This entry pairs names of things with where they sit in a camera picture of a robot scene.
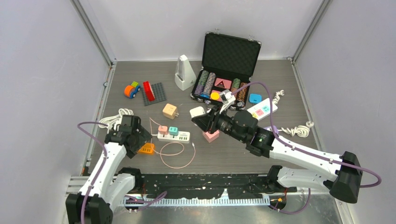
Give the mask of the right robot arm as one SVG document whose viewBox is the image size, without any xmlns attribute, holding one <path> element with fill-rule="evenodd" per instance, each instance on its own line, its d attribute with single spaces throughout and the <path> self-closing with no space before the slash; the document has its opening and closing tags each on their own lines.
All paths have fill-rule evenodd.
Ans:
<svg viewBox="0 0 396 224">
<path fill-rule="evenodd" d="M 192 122 L 202 131 L 221 131 L 246 145 L 256 156 L 273 158 L 296 164 L 301 169 L 272 166 L 266 179 L 271 191 L 302 187 L 328 190 L 330 195 L 346 203 L 357 203 L 362 171 L 357 156 L 345 151 L 342 155 L 324 153 L 292 142 L 270 130 L 258 126 L 258 119 L 247 111 L 233 117 L 218 107 L 190 110 Z"/>
</svg>

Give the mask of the white plug adapter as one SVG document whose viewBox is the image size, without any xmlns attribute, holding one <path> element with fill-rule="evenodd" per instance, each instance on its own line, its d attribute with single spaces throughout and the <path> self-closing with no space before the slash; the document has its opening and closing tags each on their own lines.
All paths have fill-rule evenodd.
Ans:
<svg viewBox="0 0 396 224">
<path fill-rule="evenodd" d="M 190 109 L 191 118 L 205 115 L 205 114 L 207 114 L 206 109 L 204 109 L 202 106 L 198 106 L 198 107 Z"/>
</svg>

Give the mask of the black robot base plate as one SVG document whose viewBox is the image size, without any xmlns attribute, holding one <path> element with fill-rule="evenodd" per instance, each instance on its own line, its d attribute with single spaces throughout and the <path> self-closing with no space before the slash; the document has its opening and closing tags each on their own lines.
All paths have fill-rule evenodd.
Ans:
<svg viewBox="0 0 396 224">
<path fill-rule="evenodd" d="M 297 188 L 287 189 L 263 174 L 142 174 L 132 190 L 148 198 L 165 191 L 166 199 L 218 199 L 225 192 L 231 199 L 256 199 Z"/>
</svg>

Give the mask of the teal plug adapter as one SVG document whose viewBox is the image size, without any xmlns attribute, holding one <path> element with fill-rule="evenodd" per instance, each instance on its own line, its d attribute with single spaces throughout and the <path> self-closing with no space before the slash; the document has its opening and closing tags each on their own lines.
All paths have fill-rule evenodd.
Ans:
<svg viewBox="0 0 396 224">
<path fill-rule="evenodd" d="M 178 128 L 174 126 L 169 127 L 169 134 L 172 136 L 177 136 L 178 135 Z"/>
</svg>

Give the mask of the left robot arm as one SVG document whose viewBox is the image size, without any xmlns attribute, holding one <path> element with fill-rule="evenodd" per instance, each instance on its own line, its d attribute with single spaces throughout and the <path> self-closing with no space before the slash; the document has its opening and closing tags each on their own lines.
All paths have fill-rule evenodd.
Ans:
<svg viewBox="0 0 396 224">
<path fill-rule="evenodd" d="M 70 224 L 111 224 L 117 209 L 124 207 L 125 195 L 138 193 L 143 177 L 138 168 L 122 168 L 120 162 L 133 158 L 152 135 L 141 125 L 141 118 L 123 115 L 120 124 L 111 128 L 104 142 L 87 133 L 102 147 L 102 154 L 78 193 L 70 193 L 65 201 Z"/>
</svg>

